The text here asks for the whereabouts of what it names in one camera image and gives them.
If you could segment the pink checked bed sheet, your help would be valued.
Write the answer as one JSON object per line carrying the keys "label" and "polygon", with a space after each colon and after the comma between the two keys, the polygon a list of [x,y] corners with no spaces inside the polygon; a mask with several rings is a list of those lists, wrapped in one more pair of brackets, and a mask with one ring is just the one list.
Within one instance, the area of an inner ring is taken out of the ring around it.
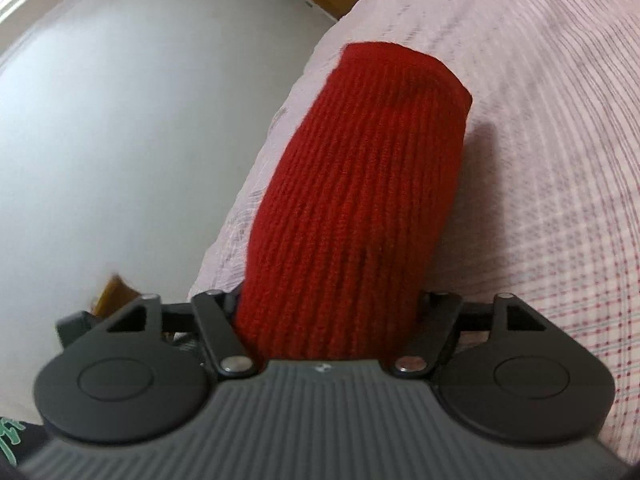
{"label": "pink checked bed sheet", "polygon": [[521,297],[608,366],[604,443],[639,458],[639,0],[360,0],[273,117],[192,292],[244,275],[282,153],[352,42],[438,58],[472,94],[454,212],[429,289]]}

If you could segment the red knitted garment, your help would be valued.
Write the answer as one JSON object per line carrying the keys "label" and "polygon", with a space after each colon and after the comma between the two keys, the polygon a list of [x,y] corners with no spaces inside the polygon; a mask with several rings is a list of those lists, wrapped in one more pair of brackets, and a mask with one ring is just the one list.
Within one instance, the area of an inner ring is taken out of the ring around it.
{"label": "red knitted garment", "polygon": [[470,92],[437,58],[347,46],[288,142],[234,326],[257,359],[392,356],[454,203]]}

